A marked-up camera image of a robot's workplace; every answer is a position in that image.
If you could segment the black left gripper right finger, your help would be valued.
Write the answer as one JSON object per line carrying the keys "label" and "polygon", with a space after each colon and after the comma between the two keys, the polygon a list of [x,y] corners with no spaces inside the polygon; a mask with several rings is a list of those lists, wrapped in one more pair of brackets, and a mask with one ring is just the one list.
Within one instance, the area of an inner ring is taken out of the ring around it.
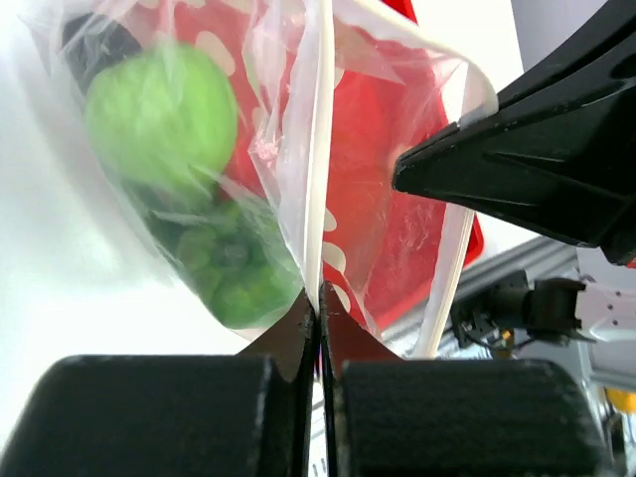
{"label": "black left gripper right finger", "polygon": [[579,385],[546,360],[405,360],[320,292],[332,476],[613,476]]}

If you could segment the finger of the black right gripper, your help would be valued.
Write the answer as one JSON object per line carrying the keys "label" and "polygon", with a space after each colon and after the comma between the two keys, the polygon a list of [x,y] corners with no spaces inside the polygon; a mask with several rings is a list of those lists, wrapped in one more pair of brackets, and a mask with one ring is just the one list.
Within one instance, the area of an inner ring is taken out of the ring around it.
{"label": "finger of the black right gripper", "polygon": [[499,93],[403,153],[393,186],[635,258],[635,5],[608,1]]}

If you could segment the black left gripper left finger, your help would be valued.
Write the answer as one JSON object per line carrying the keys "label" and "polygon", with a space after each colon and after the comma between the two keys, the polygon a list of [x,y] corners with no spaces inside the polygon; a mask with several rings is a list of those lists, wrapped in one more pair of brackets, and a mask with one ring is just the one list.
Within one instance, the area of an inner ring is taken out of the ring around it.
{"label": "black left gripper left finger", "polygon": [[314,311],[299,295],[234,356],[81,355],[53,364],[5,476],[304,476]]}

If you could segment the green bell pepper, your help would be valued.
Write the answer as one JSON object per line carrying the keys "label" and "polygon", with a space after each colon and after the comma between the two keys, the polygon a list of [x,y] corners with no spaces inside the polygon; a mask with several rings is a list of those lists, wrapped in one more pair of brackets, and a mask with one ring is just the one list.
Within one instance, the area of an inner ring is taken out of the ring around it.
{"label": "green bell pepper", "polygon": [[218,202],[205,216],[156,213],[147,226],[182,279],[229,329],[270,327],[304,287],[277,217],[261,198]]}

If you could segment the clear dotted zip bag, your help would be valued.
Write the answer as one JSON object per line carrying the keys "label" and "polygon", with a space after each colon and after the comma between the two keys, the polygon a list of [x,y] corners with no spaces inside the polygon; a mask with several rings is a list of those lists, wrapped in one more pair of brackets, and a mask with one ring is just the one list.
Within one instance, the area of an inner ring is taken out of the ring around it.
{"label": "clear dotted zip bag", "polygon": [[[170,262],[181,279],[176,266],[150,232],[149,216],[158,213],[198,217],[207,215],[213,204],[226,200],[261,198],[267,201],[302,275],[304,287],[299,295],[305,295],[313,307],[318,307],[320,287],[324,282],[330,282],[323,275],[321,238],[324,224],[320,209],[326,202],[325,177],[330,160],[332,117],[312,111],[310,99],[298,89],[291,93],[289,111],[292,114],[310,113],[310,128],[307,131],[292,128],[288,148],[280,154],[273,176],[263,182],[262,195],[246,191],[229,178],[226,169],[190,191],[167,190],[131,181],[110,168],[94,148],[84,120],[84,104],[95,76],[160,45],[188,45],[159,29],[153,9],[161,2],[25,3],[23,19],[42,58],[48,89],[64,118],[64,138],[73,145],[70,159],[97,170],[112,185],[128,221],[150,240],[152,248]],[[316,93],[332,92],[335,83],[330,67],[335,53],[333,5],[337,1],[299,2],[305,9],[302,39],[316,51],[315,60],[308,68],[314,77],[313,89]],[[433,40],[411,23],[433,48],[447,51],[462,62],[442,89],[448,120],[445,126],[457,121],[474,122],[495,113],[498,108],[496,92],[481,70],[465,56]],[[419,358],[432,358],[437,353],[462,267],[448,274],[443,292],[419,301],[427,300],[414,347]]]}

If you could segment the green custard apple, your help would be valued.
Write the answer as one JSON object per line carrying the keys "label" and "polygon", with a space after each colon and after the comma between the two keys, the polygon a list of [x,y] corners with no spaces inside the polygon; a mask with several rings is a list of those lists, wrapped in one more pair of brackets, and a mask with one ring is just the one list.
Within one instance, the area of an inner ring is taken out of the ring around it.
{"label": "green custard apple", "polygon": [[100,72],[84,120],[100,158],[120,176],[195,190],[221,174],[239,131],[235,92],[202,51],[160,45]]}

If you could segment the red plastic tray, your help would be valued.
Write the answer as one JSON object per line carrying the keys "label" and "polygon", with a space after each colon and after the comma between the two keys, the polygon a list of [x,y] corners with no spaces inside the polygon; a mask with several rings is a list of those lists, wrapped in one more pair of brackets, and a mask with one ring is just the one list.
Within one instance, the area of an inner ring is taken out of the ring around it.
{"label": "red plastic tray", "polygon": [[396,160],[448,122],[442,89],[461,60],[433,48],[394,1],[333,5],[334,89],[316,93],[316,51],[302,39],[305,9],[270,1],[163,1],[153,15],[163,33],[205,52],[228,75],[239,105],[238,139],[226,167],[246,191],[263,194],[291,130],[311,114],[289,111],[298,89],[332,131],[322,265],[345,310],[384,329],[472,259],[463,209],[397,192]]}

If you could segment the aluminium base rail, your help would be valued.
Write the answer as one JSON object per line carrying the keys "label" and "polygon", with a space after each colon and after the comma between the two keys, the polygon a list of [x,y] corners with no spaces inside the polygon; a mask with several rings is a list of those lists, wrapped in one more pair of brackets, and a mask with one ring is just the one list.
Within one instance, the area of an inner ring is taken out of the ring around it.
{"label": "aluminium base rail", "polygon": [[[518,270],[526,273],[530,285],[536,279],[549,277],[578,278],[577,249],[573,245],[539,237],[493,257],[479,258],[462,271],[454,302],[471,296]],[[382,332],[383,342],[403,358],[412,355],[426,304],[426,299],[417,303]]]}

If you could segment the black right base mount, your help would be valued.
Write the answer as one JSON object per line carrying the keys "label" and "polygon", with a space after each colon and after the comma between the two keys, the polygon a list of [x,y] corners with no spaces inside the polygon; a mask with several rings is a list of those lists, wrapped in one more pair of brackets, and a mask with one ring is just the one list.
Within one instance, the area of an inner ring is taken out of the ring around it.
{"label": "black right base mount", "polygon": [[526,272],[517,270],[455,301],[450,319],[459,348],[482,344],[495,330],[525,329],[530,292]]}

